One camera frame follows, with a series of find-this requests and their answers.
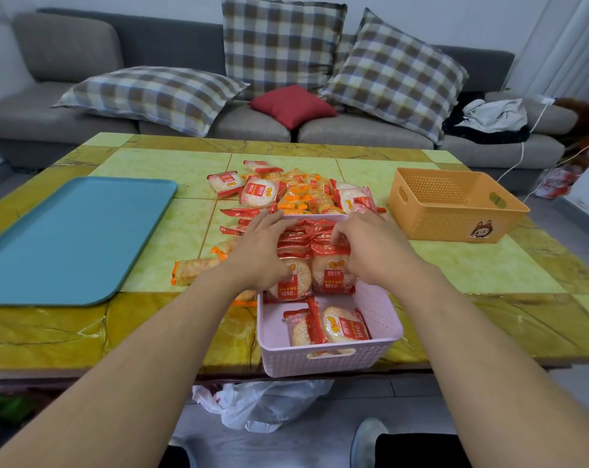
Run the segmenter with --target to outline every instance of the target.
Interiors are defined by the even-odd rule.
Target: plastic basket
[[[344,220],[345,215],[305,215],[301,218]],[[315,294],[319,307],[330,305],[348,309],[358,308],[370,332],[370,340],[323,345],[290,346],[284,311],[305,307],[302,303],[265,303],[258,297],[258,342],[262,349],[264,370],[270,377],[300,376],[321,372],[362,370],[381,358],[392,343],[403,336],[396,310],[387,292],[377,286],[358,281],[355,293]],[[318,351],[352,349],[350,354],[314,356]]]
[[[398,168],[389,205],[410,240],[498,243],[530,211],[482,172]]]

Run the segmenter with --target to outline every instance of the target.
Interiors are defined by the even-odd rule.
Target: cable
[[[522,203],[526,203],[526,200],[528,200],[528,197],[530,197],[532,194],[534,194],[535,192],[537,192],[537,190],[546,182],[546,180],[548,179],[548,176],[550,175],[550,172],[552,172],[554,169],[556,169],[558,166],[565,164],[567,161],[571,161],[573,158],[579,156],[583,151],[589,149],[589,146],[585,146],[584,148],[580,149],[580,151],[576,154],[574,154],[573,156],[559,162],[557,165],[555,165],[554,167],[551,167],[550,169],[548,169],[548,172],[546,172],[546,175],[543,177],[543,179],[541,180],[541,182],[539,182],[539,185],[537,187],[534,188],[534,190],[529,193],[524,200],[522,200]]]
[[[543,107],[543,110],[541,110],[541,113],[539,114],[539,116],[537,117],[537,121],[534,123],[534,125],[532,126],[532,128],[530,128],[530,132],[528,133],[529,135],[532,134],[532,132],[534,131],[534,129],[537,127],[537,125],[539,124],[539,120],[541,119],[541,117],[543,116],[543,113],[546,111],[546,109],[550,106],[549,103],[546,103],[546,106]],[[496,180],[496,182],[500,183],[500,181],[502,180],[502,178],[504,176],[506,176],[509,172],[511,172],[513,169],[515,169],[517,166],[519,166],[520,164],[522,164],[522,161],[524,160],[524,141],[522,141],[521,144],[521,156],[519,157],[519,162],[517,164],[514,164],[513,166],[511,166],[510,169],[508,169],[507,171],[505,171],[500,177],[498,177],[498,180]]]

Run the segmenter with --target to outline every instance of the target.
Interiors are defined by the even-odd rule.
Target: orange basket
[[[410,240],[498,243],[530,209],[482,172],[396,169],[390,209]]]

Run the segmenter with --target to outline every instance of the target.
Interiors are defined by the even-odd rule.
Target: gray sofa
[[[38,81],[25,91],[0,100],[0,155],[15,167],[47,167],[99,132],[181,135],[151,122],[49,108],[72,84],[87,77],[136,65],[226,73],[223,27],[218,24],[46,8],[18,15],[13,26],[26,66]],[[499,90],[513,54],[455,46],[439,48],[468,70],[470,79],[464,92],[491,92],[487,100],[505,95]],[[527,103],[529,119],[533,107]],[[554,165],[563,154],[563,145],[548,134],[566,133],[576,119],[576,114],[569,110],[549,107],[525,144],[523,164],[509,173],[503,184],[513,191],[530,188],[541,170]],[[418,133],[351,113],[313,120],[290,133],[273,118],[250,109],[242,101],[226,106],[208,137],[434,149],[433,143]],[[469,167],[493,176],[519,160],[519,144],[477,145],[446,136],[439,149],[448,150]]]

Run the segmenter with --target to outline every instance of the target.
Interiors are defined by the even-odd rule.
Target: sofa backrest
[[[81,82],[123,68],[115,29],[94,19],[23,13],[12,22],[32,76],[53,82]]]
[[[225,75],[223,26],[213,23],[117,15],[92,11],[41,8],[40,12],[101,20],[119,34],[127,67],[162,65]],[[437,46],[470,74],[464,92],[502,89],[515,55],[501,50]]]

